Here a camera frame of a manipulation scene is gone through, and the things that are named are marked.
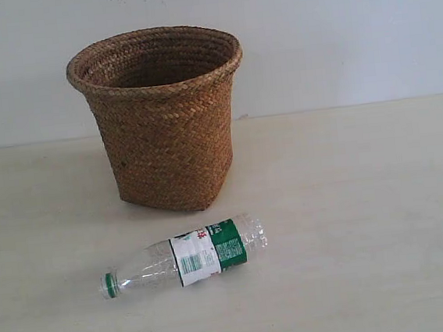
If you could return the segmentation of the clear plastic bottle green label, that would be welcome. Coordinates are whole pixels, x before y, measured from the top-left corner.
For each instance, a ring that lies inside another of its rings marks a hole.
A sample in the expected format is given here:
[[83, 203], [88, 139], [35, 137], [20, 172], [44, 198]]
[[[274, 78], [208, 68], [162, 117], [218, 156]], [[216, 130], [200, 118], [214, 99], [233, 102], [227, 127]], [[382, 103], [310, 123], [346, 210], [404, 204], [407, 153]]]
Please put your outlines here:
[[187, 287], [249, 262], [267, 246], [263, 224], [242, 213], [160, 241], [100, 278], [104, 298]]

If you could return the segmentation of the brown woven wicker basket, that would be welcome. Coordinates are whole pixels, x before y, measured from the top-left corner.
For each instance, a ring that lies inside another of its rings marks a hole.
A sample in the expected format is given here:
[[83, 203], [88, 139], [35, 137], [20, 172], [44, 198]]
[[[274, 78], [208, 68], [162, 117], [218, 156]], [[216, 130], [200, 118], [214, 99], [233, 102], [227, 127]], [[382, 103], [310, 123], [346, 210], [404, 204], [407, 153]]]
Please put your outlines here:
[[150, 27], [87, 46], [66, 66], [87, 100], [124, 202], [199, 211], [233, 160], [239, 40], [193, 26]]

